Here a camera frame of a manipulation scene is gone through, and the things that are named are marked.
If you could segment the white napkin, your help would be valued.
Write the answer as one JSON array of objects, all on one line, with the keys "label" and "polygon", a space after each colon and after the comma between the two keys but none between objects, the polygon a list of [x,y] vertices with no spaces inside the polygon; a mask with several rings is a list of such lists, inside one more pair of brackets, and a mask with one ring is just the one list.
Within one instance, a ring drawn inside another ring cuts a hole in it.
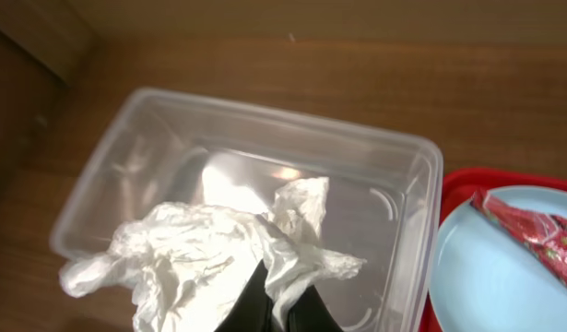
[{"label": "white napkin", "polygon": [[135,331],[214,331],[257,289],[268,326],[288,330],[300,298],[326,279],[351,279],[365,260],[325,249],[326,177],[298,179],[254,214],[230,207],[162,203],[114,232],[108,249],[67,263],[66,294],[122,285],[136,306]]}]

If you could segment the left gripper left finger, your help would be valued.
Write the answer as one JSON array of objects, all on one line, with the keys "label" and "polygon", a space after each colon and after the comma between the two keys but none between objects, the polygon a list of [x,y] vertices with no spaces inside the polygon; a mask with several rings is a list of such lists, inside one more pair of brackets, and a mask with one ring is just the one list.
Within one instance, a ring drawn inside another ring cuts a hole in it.
[{"label": "left gripper left finger", "polygon": [[230,313],[215,332],[271,332],[273,302],[266,294],[267,270],[264,262],[256,266]]}]

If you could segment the red snack wrapper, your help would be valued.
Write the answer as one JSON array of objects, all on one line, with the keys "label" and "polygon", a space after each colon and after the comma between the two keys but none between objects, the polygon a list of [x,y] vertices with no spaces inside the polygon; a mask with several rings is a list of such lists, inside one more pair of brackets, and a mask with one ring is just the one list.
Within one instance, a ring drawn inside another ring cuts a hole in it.
[{"label": "red snack wrapper", "polygon": [[522,244],[567,288],[567,219],[513,207],[486,190],[471,196],[470,205]]}]

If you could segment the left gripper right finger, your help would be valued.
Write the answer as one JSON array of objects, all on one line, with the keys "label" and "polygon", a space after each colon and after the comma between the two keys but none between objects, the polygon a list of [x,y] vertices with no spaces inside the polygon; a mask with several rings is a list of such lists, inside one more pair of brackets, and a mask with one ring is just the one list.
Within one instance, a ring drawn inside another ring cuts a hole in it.
[{"label": "left gripper right finger", "polygon": [[343,332],[315,286],[305,290],[288,312],[287,332]]}]

